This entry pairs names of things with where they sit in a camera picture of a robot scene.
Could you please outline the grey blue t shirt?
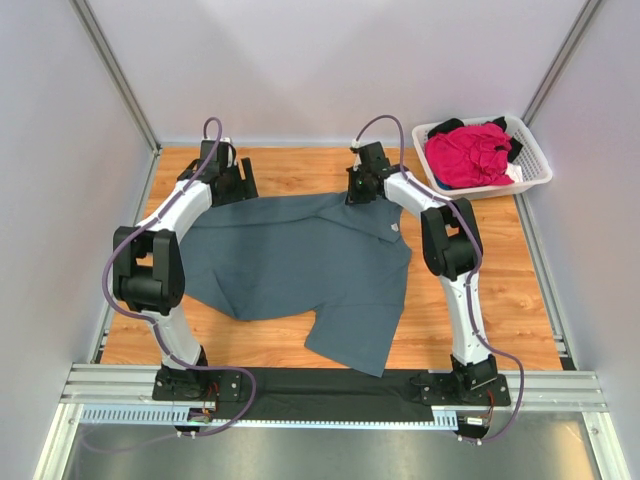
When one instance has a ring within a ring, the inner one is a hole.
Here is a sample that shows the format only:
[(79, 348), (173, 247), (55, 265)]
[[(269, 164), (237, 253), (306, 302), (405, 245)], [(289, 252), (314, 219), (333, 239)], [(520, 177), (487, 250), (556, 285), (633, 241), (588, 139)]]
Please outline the grey blue t shirt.
[(180, 243), (186, 293), (240, 321), (312, 311), (307, 349), (379, 377), (405, 304), (401, 214), (384, 198), (351, 205), (343, 193), (211, 208)]

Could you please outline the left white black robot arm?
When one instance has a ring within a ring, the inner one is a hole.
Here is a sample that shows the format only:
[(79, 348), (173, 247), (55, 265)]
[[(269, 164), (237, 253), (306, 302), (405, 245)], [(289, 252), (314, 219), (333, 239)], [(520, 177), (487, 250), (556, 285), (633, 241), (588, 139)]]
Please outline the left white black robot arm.
[(181, 305), (186, 277), (181, 240), (208, 209), (257, 197), (249, 159), (238, 159), (228, 138), (205, 139), (198, 158), (178, 176), (170, 195), (146, 219), (113, 236), (106, 267), (110, 293), (122, 314), (148, 323), (162, 352), (152, 397), (160, 401), (211, 402), (221, 369), (210, 370)]

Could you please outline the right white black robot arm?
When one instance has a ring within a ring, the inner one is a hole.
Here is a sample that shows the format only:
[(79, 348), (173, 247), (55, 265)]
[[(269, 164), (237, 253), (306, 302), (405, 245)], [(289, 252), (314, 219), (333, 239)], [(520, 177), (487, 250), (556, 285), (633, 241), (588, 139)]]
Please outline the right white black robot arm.
[(478, 270), (482, 244), (469, 201), (437, 194), (404, 168), (393, 165), (379, 142), (354, 140), (348, 204), (385, 198), (420, 220), (423, 258), (444, 290), (453, 332), (452, 371), (445, 385), (460, 402), (470, 404), (497, 379), (488, 347), (479, 299)]

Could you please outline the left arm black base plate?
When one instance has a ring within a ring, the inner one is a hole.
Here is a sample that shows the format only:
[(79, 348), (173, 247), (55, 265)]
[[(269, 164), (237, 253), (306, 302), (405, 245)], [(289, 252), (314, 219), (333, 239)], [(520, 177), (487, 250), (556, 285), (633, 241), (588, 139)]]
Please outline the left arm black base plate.
[(156, 373), (152, 399), (238, 402), (243, 380), (241, 373), (231, 370), (179, 370), (162, 366)]

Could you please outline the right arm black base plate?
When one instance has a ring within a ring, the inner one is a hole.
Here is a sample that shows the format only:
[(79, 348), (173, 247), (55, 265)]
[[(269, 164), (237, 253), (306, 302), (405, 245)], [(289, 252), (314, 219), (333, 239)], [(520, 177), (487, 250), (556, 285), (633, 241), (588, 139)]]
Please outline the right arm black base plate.
[(511, 404), (507, 380), (502, 374), (491, 382), (468, 389), (452, 372), (421, 371), (410, 378), (410, 384), (418, 389), (420, 400), (431, 406), (506, 407)]

